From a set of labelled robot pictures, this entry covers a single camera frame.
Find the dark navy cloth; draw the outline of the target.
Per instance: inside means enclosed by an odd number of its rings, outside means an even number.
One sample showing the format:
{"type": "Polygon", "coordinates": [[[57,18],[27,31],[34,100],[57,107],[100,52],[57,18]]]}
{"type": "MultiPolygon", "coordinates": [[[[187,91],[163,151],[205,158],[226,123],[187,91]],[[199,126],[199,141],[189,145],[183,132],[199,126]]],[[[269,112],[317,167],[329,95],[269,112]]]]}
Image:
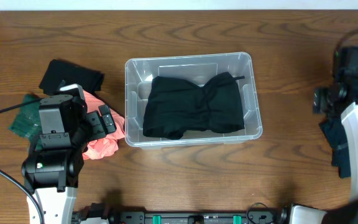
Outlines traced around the dark navy cloth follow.
{"type": "Polygon", "coordinates": [[[331,165],[338,168],[340,178],[351,177],[349,147],[340,118],[325,119],[319,123],[319,128],[333,150],[331,165]]]}

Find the large black garment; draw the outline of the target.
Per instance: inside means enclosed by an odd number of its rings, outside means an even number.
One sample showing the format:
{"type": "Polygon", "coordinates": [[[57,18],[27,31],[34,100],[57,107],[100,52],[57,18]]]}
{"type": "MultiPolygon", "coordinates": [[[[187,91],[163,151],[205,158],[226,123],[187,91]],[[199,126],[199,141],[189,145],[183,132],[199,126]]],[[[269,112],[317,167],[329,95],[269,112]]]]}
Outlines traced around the large black garment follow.
{"type": "Polygon", "coordinates": [[[244,129],[238,81],[220,73],[203,86],[191,81],[158,76],[145,107],[143,135],[179,140],[187,131],[226,134],[244,129]]]}

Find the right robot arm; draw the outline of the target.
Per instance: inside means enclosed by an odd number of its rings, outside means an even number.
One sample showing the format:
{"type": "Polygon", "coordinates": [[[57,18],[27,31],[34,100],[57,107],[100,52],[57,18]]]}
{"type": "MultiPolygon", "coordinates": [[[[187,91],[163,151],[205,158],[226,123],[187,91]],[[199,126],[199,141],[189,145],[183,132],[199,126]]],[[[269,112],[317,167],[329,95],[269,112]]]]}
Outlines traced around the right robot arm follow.
{"type": "Polygon", "coordinates": [[[358,47],[337,47],[334,53],[334,82],[314,91],[313,111],[327,120],[337,118],[345,140],[336,149],[349,153],[351,193],[349,203],[332,210],[291,205],[278,223],[358,223],[358,47]]]}

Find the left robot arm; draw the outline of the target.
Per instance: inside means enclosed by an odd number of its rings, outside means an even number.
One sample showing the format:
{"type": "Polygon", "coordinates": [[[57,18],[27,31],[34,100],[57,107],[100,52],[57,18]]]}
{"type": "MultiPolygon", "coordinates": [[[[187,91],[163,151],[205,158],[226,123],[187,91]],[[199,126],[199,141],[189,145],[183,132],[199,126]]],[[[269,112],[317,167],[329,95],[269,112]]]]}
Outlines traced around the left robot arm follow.
{"type": "Polygon", "coordinates": [[[39,107],[41,149],[22,165],[31,223],[71,223],[88,143],[116,131],[107,105],[89,112],[81,96],[55,95],[39,107]]]}

